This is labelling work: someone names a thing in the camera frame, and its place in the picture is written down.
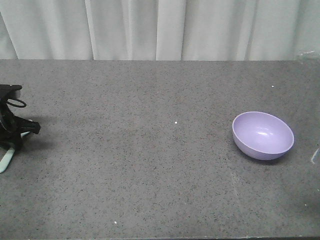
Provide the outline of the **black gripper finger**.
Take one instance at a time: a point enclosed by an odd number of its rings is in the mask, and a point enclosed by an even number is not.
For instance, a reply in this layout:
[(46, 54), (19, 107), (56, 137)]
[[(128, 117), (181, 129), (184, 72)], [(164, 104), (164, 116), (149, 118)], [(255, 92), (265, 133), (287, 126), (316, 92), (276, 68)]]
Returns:
[(15, 134), (26, 132), (38, 134), (40, 132), (41, 126), (38, 122), (24, 119), (18, 116), (16, 116), (14, 119), (16, 124), (16, 129), (14, 131)]
[(14, 134), (11, 136), (0, 136), (0, 146), (5, 149), (13, 148), (16, 151), (19, 151), (23, 146), (23, 140), (21, 134)]

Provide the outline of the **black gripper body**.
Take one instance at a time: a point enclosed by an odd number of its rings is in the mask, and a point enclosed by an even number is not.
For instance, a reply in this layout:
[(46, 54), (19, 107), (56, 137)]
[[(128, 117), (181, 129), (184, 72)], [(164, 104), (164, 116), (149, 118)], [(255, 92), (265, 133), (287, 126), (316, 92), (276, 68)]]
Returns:
[(13, 136), (16, 130), (15, 115), (8, 105), (16, 108), (25, 108), (27, 104), (20, 100), (21, 85), (0, 85), (0, 135)]

